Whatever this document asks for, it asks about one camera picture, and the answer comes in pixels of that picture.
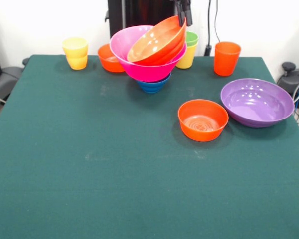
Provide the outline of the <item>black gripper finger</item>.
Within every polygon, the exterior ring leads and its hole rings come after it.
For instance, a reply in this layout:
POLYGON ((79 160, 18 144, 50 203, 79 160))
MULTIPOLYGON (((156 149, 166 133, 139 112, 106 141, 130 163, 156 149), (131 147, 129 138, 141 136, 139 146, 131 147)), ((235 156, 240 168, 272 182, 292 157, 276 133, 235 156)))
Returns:
POLYGON ((180 26, 183 26, 184 23, 185 23, 185 20, 186 20, 184 7, 183 7, 183 2, 184 2, 183 0, 176 0, 175 1, 175 6, 176 6, 176 11, 177 11, 180 26))
POLYGON ((187 25, 192 25, 191 0, 184 1, 184 13, 187 20, 187 25))

